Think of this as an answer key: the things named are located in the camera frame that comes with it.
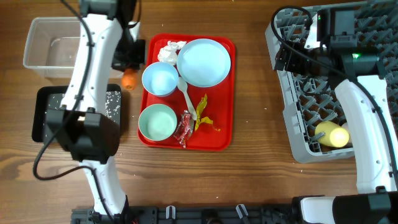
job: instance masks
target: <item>dish rack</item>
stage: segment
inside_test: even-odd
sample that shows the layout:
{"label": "dish rack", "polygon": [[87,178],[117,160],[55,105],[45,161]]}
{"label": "dish rack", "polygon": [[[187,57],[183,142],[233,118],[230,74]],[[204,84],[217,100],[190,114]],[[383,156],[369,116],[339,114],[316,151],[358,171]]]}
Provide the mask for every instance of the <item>dish rack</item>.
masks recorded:
{"label": "dish rack", "polygon": [[[318,10],[331,7],[353,7],[355,35],[358,46],[375,46],[381,52],[387,70],[387,97],[395,129],[398,128],[398,3],[396,1],[364,1],[325,6],[305,7],[313,17]],[[307,15],[294,9],[280,11],[274,22],[279,35],[285,40],[305,43],[308,31],[304,20]],[[272,32],[266,30],[266,39],[272,67],[280,43]],[[320,121],[346,122],[343,109],[330,88],[322,95],[306,95],[303,91],[320,93],[327,80],[309,78],[300,74],[277,71],[284,97],[283,111],[293,157],[302,163],[321,162],[354,156],[352,147],[330,149],[321,146],[314,137],[315,126]]]}

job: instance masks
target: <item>orange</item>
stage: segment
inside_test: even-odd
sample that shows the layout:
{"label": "orange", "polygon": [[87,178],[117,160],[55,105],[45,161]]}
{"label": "orange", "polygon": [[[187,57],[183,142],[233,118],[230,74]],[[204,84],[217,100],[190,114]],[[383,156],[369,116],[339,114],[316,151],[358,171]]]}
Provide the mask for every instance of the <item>orange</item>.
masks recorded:
{"label": "orange", "polygon": [[134,90],[137,86],[137,70],[133,70],[131,68],[127,68],[122,77],[122,86],[126,90]]}

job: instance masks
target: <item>crumpled tissue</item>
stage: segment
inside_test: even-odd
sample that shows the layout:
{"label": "crumpled tissue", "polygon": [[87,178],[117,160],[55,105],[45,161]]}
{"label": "crumpled tissue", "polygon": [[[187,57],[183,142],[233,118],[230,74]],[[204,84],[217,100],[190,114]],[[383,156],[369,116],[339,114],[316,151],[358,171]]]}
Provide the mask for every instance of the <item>crumpled tissue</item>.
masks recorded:
{"label": "crumpled tissue", "polygon": [[186,43],[187,41],[168,41],[167,46],[160,49],[157,59],[160,62],[166,62],[174,66],[177,63],[177,50],[181,50]]}

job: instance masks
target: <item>clear plastic container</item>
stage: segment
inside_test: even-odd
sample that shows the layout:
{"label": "clear plastic container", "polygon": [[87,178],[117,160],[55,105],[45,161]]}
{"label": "clear plastic container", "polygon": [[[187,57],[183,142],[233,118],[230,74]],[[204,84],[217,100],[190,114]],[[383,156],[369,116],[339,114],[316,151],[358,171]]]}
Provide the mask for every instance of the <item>clear plastic container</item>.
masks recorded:
{"label": "clear plastic container", "polygon": [[[80,41],[80,23],[76,17],[38,17],[27,36],[24,66],[46,78],[70,78]],[[121,77],[111,70],[111,77]]]}

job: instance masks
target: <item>red wrapper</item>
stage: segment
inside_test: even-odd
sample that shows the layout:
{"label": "red wrapper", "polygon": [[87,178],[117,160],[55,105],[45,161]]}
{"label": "red wrapper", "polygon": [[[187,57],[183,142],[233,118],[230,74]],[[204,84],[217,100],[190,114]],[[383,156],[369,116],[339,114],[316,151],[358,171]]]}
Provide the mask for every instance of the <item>red wrapper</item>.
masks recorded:
{"label": "red wrapper", "polygon": [[193,132],[193,120],[188,111],[184,111],[181,117],[181,121],[174,132],[174,137],[183,148],[186,148],[187,140]]}

